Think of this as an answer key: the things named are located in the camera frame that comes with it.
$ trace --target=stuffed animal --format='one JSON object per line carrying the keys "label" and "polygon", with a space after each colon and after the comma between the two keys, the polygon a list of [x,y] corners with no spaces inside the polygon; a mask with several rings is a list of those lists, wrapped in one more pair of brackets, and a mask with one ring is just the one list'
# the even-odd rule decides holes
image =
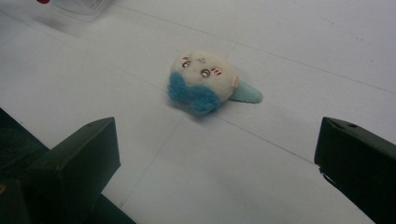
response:
{"label": "stuffed animal", "polygon": [[188,104],[204,115],[225,101],[259,103],[262,94],[239,80],[233,67],[213,53],[196,50],[175,59],[168,94],[173,101]]}

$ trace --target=embroidered eye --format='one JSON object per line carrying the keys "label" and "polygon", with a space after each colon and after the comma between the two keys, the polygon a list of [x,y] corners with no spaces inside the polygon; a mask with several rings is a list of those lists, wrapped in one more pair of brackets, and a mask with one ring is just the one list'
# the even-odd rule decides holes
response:
{"label": "embroidered eye", "polygon": [[202,76],[202,77],[210,77],[210,71],[207,70],[207,69],[203,69],[203,70],[201,71],[201,76]]}
{"label": "embroidered eye", "polygon": [[184,62],[181,66],[183,66],[183,67],[188,67],[188,66],[190,66],[190,63],[191,63],[191,62]]}

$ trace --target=white surface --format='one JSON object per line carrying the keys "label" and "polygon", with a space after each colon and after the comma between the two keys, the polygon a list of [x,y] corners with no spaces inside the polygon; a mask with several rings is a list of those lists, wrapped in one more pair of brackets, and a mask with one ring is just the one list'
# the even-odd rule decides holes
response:
{"label": "white surface", "polygon": [[[372,223],[313,164],[321,118],[396,143],[393,1],[125,1],[95,23],[0,0],[0,106],[46,146],[115,117],[104,194],[138,223]],[[170,104],[208,49],[263,92],[197,119]]]}

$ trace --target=white plush face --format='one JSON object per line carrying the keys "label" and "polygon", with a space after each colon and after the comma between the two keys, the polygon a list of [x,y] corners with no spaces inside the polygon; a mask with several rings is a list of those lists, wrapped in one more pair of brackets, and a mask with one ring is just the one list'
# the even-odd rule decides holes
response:
{"label": "white plush face", "polygon": [[203,50],[196,50],[175,59],[171,73],[175,72],[179,72],[190,87],[208,87],[222,102],[238,86],[238,76],[231,65],[219,56]]}

